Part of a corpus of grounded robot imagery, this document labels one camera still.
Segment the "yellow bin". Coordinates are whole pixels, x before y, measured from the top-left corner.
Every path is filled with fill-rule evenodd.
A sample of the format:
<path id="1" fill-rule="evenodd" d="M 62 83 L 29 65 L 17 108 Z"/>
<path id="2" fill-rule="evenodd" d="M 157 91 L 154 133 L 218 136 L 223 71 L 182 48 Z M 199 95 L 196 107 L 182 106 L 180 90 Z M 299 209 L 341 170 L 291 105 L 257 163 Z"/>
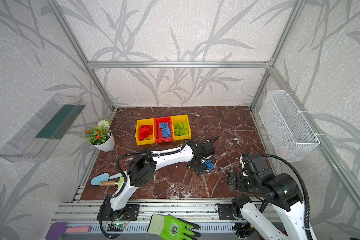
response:
<path id="1" fill-rule="evenodd" d="M 155 144 L 155 120 L 137 120 L 135 138 L 138 146 Z"/>
<path id="2" fill-rule="evenodd" d="M 188 115 L 171 116 L 174 141 L 190 140 L 191 127 Z"/>

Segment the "blue lego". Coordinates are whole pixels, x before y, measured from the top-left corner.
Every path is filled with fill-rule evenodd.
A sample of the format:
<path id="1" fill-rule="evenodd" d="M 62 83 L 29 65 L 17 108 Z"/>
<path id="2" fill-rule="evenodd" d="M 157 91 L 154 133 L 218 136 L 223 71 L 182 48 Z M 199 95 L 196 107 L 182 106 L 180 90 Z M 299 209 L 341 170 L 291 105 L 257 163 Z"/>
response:
<path id="1" fill-rule="evenodd" d="M 163 129 L 163 128 L 168 128 L 169 124 L 168 123 L 159 123 L 159 128 Z"/>
<path id="2" fill-rule="evenodd" d="M 168 128 L 163 128 L 161 129 L 162 131 L 162 134 L 163 134 L 163 137 L 164 138 L 170 138 L 172 136 L 172 132 L 171 132 L 171 129 L 168 127 Z"/>

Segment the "red bin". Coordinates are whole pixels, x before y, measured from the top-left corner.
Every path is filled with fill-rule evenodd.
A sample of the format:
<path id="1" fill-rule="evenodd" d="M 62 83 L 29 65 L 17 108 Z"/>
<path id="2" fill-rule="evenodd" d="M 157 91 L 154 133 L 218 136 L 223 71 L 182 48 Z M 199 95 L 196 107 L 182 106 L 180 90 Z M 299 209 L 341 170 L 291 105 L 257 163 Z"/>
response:
<path id="1" fill-rule="evenodd" d="M 154 120 L 156 143 L 172 142 L 174 138 L 171 117 L 155 118 Z"/>

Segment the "blue lego top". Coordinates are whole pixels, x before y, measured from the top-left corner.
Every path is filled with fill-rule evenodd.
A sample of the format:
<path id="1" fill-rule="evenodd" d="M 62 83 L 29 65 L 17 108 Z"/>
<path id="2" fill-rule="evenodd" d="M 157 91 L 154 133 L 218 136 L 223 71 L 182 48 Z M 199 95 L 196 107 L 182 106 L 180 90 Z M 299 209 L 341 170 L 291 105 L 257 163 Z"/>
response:
<path id="1" fill-rule="evenodd" d="M 163 128 L 168 128 L 169 124 L 168 123 L 159 123 L 159 128 L 163 129 Z"/>

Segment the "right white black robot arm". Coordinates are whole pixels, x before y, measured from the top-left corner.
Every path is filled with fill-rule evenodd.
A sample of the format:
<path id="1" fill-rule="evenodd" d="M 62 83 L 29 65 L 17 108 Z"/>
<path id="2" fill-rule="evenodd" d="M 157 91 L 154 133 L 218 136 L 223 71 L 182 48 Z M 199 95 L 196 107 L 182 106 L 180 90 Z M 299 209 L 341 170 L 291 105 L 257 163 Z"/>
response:
<path id="1" fill-rule="evenodd" d="M 275 175 L 266 158 L 281 161 L 296 175 Z M 230 173 L 229 187 L 241 193 L 232 199 L 231 211 L 237 220 L 246 220 L 244 233 L 256 230 L 265 240 L 315 240 L 310 224 L 310 200 L 299 172 L 285 159 L 275 155 L 244 153 L 240 157 L 243 172 Z M 281 219 L 283 234 L 264 215 L 271 204 Z"/>

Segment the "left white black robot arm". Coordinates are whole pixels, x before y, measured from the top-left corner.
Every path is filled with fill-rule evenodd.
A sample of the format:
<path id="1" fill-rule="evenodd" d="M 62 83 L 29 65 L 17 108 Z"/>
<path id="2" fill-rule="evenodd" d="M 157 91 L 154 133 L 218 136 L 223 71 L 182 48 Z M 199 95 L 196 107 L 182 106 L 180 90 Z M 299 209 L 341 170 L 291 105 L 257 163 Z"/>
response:
<path id="1" fill-rule="evenodd" d="M 164 151 L 150 151 L 148 148 L 141 152 L 120 156 L 116 161 L 119 173 L 110 176 L 101 174 L 91 179 L 94 186 L 117 186 L 117 191 L 107 196 L 101 205 L 97 220 L 111 221 L 121 218 L 126 212 L 127 202 L 135 191 L 147 185 L 161 168 L 187 163 L 197 175 L 208 171 L 207 162 L 216 153 L 214 142 L 218 138 L 196 142 L 187 140 L 182 146 Z"/>

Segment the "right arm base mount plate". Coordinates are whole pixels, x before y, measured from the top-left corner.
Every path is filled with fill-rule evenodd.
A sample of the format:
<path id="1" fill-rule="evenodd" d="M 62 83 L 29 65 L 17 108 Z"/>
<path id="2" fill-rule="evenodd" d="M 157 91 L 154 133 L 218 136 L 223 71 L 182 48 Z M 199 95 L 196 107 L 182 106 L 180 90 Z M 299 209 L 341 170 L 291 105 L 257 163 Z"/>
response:
<path id="1" fill-rule="evenodd" d="M 228 220 L 236 220 L 232 211 L 232 204 L 215 204 L 215 210 L 218 212 L 219 220 L 228 221 Z"/>

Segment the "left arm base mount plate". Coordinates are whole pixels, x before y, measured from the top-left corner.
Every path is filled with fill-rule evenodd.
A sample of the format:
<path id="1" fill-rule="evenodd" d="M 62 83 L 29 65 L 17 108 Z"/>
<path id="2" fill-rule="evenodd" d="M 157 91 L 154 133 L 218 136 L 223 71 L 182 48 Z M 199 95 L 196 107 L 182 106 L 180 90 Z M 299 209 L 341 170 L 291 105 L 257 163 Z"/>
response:
<path id="1" fill-rule="evenodd" d="M 138 219 L 140 205 L 126 205 L 124 209 L 112 211 L 111 207 L 103 207 L 103 211 L 98 213 L 97 220 L 102 221 L 136 221 Z"/>

